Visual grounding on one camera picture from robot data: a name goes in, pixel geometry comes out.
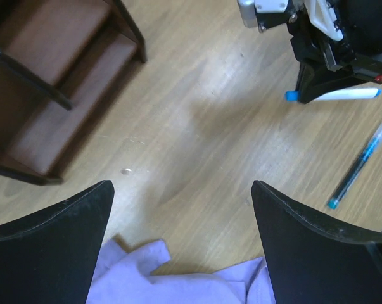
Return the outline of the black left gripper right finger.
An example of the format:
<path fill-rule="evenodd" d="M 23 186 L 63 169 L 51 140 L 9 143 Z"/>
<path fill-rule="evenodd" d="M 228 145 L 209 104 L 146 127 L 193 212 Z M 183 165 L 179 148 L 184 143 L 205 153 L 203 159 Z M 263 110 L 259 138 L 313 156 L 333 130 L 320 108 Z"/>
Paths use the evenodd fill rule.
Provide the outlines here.
<path fill-rule="evenodd" d="M 382 303 L 382 231 L 295 201 L 263 181 L 253 209 L 276 303 Z"/>

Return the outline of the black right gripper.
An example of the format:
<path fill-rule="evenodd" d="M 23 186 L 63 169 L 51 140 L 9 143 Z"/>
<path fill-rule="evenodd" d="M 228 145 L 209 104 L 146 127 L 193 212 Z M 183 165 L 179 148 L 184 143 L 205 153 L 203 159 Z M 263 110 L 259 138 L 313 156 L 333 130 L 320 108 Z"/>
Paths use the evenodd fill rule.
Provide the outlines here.
<path fill-rule="evenodd" d="M 341 41 L 330 39 L 312 26 L 305 13 L 298 14 L 298 21 L 308 27 L 325 61 L 325 65 L 312 60 L 300 63 L 296 83 L 299 103 L 309 103 L 323 94 L 367 83 L 352 70 L 382 72 L 382 1 L 331 3 L 338 18 L 337 26 L 343 32 Z"/>

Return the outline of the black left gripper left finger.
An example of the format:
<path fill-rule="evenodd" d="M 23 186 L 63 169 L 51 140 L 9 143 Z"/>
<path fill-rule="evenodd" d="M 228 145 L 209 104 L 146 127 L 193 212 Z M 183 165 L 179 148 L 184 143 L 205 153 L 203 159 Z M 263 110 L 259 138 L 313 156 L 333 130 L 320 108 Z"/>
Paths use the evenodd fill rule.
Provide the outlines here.
<path fill-rule="evenodd" d="M 0 225 L 0 303 L 85 303 L 115 190 L 101 182 Z"/>

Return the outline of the white marker with blue cap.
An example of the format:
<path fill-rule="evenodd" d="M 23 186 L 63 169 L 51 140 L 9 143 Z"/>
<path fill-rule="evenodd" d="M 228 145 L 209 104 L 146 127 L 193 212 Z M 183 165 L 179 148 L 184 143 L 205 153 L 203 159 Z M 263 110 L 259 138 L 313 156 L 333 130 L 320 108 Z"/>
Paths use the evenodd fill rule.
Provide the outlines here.
<path fill-rule="evenodd" d="M 314 101 L 372 99 L 378 97 L 380 94 L 381 89 L 378 88 L 340 89 L 323 94 L 315 98 Z"/>

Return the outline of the clear blue ink pen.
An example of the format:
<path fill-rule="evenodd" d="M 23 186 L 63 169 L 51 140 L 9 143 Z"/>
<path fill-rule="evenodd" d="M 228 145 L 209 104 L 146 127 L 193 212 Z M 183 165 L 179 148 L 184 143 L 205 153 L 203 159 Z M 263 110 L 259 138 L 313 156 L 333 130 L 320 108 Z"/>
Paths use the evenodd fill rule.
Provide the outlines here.
<path fill-rule="evenodd" d="M 356 157 L 351 167 L 348 169 L 345 176 L 342 178 L 337 188 L 334 190 L 329 201 L 327 202 L 328 208 L 335 210 L 340 201 L 345 197 L 350 187 L 355 182 L 356 178 L 361 173 L 365 164 L 372 156 L 372 154 L 379 148 L 382 143 L 382 123 L 376 129 L 374 134 L 370 137 L 362 151 Z"/>

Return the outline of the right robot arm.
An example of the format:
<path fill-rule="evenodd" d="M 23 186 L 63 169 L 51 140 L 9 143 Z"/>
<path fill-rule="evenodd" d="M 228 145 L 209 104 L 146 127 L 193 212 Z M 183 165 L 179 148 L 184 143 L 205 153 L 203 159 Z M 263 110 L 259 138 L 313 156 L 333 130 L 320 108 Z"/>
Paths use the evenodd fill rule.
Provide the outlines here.
<path fill-rule="evenodd" d="M 300 64 L 288 101 L 307 104 L 327 93 L 382 84 L 382 1 L 314 1 L 288 25 Z"/>

